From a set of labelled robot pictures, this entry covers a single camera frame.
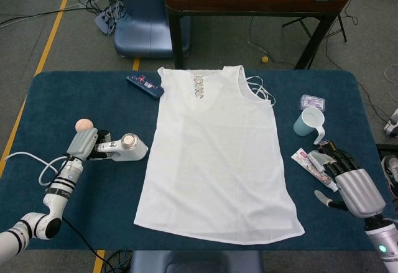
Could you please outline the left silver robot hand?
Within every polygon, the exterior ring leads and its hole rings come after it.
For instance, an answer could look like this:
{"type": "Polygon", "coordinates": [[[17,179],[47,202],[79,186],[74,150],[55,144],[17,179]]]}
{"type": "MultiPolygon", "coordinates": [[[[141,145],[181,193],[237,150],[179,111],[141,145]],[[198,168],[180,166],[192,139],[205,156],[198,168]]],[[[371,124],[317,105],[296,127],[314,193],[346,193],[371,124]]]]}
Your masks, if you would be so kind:
{"type": "Polygon", "coordinates": [[[106,159],[107,153],[100,152],[98,146],[111,141],[111,133],[97,128],[85,129],[75,134],[66,153],[81,161],[106,159]]]}

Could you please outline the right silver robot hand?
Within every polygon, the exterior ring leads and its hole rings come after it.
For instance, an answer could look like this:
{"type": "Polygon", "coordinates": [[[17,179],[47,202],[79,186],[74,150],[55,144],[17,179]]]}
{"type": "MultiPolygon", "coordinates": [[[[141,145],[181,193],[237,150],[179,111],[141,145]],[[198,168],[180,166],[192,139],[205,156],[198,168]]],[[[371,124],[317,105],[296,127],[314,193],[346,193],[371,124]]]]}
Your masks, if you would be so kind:
{"type": "Polygon", "coordinates": [[[372,178],[366,170],[348,153],[336,150],[332,155],[320,153],[316,150],[307,154],[310,161],[318,167],[323,167],[326,174],[332,178],[337,186],[342,200],[336,201],[315,190],[315,196],[327,207],[349,211],[357,218],[370,218],[380,215],[386,207],[372,178]]]}

